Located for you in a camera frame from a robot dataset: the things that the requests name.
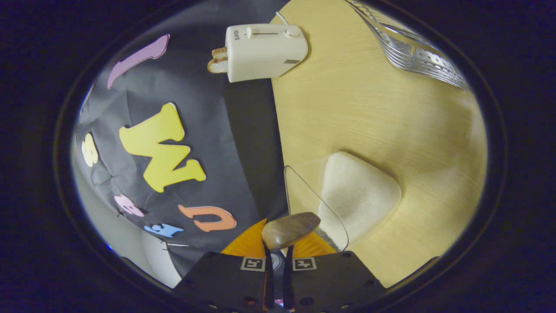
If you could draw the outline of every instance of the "black fabric backdrop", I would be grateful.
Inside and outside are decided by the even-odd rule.
[[[234,238],[259,220],[287,212],[280,138],[270,80],[231,84],[224,74],[207,71],[211,50],[224,46],[226,28],[248,23],[268,23],[287,1],[206,1],[152,28],[131,42],[100,71],[90,97],[83,104],[76,127],[78,147],[91,133],[99,161],[88,167],[79,157],[78,166],[91,187],[136,226],[170,224],[184,229],[172,238],[152,234],[168,243],[170,256],[181,276],[204,252],[220,252]],[[170,34],[160,58],[146,60],[116,79],[106,82],[114,64]],[[154,191],[143,173],[146,156],[126,152],[118,136],[120,127],[132,127],[159,113],[168,102],[176,105],[189,159],[200,162],[207,178],[168,185]],[[124,194],[141,209],[144,217],[123,211],[114,196]],[[204,232],[194,225],[215,222],[215,216],[184,216],[178,205],[214,206],[227,210],[237,226]]]

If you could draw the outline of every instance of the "wire rack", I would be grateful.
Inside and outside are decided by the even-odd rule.
[[[346,1],[373,31],[392,65],[469,91],[469,85],[458,69],[430,42],[365,4]]]

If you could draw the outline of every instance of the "bread slice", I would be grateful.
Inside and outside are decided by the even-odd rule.
[[[227,56],[228,56],[228,50],[226,49],[226,47],[212,50],[212,58],[215,59],[215,60],[218,60],[220,58],[227,57]]]
[[[212,59],[207,64],[207,70],[213,74],[228,73],[228,58]]]

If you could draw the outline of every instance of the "yellow foam letter w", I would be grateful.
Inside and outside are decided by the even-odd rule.
[[[206,179],[205,172],[197,160],[188,160],[182,168],[175,169],[191,149],[184,145],[163,145],[161,141],[180,141],[185,136],[180,117],[173,103],[162,106],[160,113],[131,128],[120,128],[120,140],[127,152],[151,157],[143,173],[147,184],[157,192],[164,187],[195,179]]]

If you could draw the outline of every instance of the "wooden table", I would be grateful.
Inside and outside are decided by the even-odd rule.
[[[479,106],[470,92],[394,68],[343,0],[292,0],[280,12],[310,45],[272,79],[284,163],[318,188],[322,174],[305,164],[347,151],[399,182],[397,209],[349,247],[391,286],[442,255],[475,211],[487,170]]]

